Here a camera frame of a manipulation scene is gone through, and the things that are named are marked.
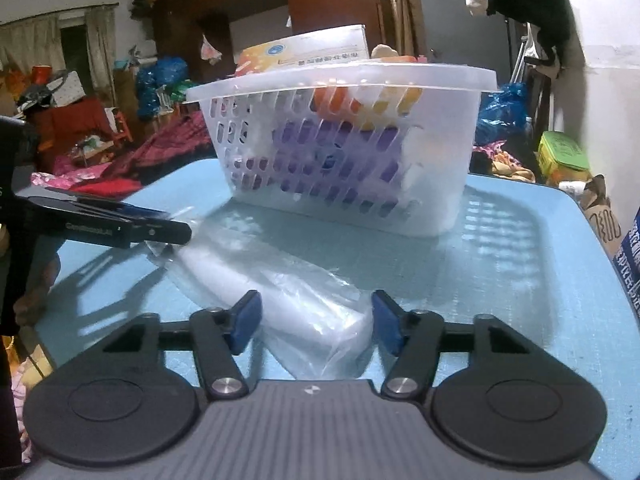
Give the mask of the person's left hand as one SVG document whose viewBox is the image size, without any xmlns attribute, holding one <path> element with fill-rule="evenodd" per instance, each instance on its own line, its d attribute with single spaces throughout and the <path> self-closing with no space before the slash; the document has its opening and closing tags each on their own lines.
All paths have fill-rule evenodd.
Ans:
<svg viewBox="0 0 640 480">
<path fill-rule="evenodd" d="M 14 304 L 15 322 L 18 326 L 34 326 L 46 310 L 47 298 L 61 271 L 58 255 L 44 267 L 40 277 Z"/>
</svg>

